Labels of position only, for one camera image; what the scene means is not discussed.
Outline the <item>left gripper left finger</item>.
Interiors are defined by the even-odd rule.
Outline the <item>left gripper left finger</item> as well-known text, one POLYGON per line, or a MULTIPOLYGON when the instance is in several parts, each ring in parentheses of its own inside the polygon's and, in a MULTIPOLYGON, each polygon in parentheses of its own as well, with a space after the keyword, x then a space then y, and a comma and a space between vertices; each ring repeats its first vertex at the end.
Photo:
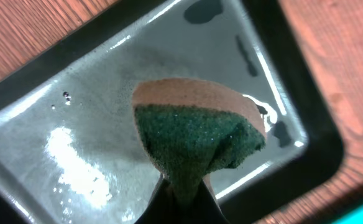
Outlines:
POLYGON ((159 179, 150 202, 135 224, 179 224, 180 215, 173 195, 173 188, 167 179, 159 179))

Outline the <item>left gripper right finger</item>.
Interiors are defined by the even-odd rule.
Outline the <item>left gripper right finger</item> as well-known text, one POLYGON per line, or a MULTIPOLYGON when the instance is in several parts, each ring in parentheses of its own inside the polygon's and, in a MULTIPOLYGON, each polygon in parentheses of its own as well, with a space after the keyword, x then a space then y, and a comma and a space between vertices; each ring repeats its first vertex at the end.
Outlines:
POLYGON ((209 179, 202 179, 196 194, 197 219, 206 224, 229 224, 215 197, 209 179))

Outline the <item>dark green sponge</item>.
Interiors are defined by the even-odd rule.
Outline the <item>dark green sponge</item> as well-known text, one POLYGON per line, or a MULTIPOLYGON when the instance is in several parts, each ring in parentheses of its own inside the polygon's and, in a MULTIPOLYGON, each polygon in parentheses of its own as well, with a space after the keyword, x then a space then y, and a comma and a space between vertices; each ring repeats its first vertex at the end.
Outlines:
POLYGON ((256 104, 215 82, 190 78, 142 82, 131 103, 144 151, 170 181, 182 205, 194 200, 204 176, 235 169, 266 145, 256 104))

